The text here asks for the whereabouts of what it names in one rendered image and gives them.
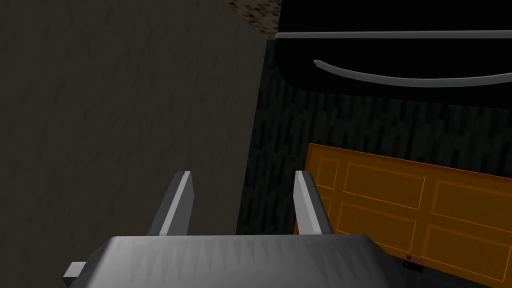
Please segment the black appliance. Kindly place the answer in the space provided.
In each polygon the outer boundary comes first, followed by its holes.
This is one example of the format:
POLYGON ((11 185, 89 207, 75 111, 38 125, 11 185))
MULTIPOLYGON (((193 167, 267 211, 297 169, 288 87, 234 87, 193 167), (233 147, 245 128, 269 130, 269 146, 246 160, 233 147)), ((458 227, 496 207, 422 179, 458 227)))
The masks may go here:
POLYGON ((512 109, 512 82, 402 87, 314 64, 415 79, 512 73, 512 0, 282 0, 274 52, 284 80, 307 92, 512 109))

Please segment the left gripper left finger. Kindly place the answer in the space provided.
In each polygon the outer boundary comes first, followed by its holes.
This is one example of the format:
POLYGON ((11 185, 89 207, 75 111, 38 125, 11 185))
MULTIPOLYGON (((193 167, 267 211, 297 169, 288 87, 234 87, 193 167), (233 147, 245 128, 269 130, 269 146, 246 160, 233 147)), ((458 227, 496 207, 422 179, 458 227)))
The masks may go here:
POLYGON ((149 236, 184 236, 188 233, 194 203, 190 171, 177 171, 148 231, 149 236))

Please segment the orange panelled door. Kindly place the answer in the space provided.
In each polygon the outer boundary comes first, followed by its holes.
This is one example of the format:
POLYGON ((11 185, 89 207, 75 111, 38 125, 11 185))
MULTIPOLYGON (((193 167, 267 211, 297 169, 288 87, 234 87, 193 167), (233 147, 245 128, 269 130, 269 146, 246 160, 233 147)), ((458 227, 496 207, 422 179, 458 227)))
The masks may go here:
POLYGON ((337 234, 491 288, 512 288, 512 178, 311 143, 305 170, 337 234))

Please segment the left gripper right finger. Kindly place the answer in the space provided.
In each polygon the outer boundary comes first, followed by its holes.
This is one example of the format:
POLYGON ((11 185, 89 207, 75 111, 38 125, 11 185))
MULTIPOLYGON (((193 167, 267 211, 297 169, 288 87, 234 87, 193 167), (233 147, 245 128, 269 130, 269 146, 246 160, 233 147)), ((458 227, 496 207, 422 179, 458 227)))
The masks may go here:
POLYGON ((297 170, 295 172, 293 202, 298 234, 332 235, 334 233, 312 174, 309 171, 297 170))

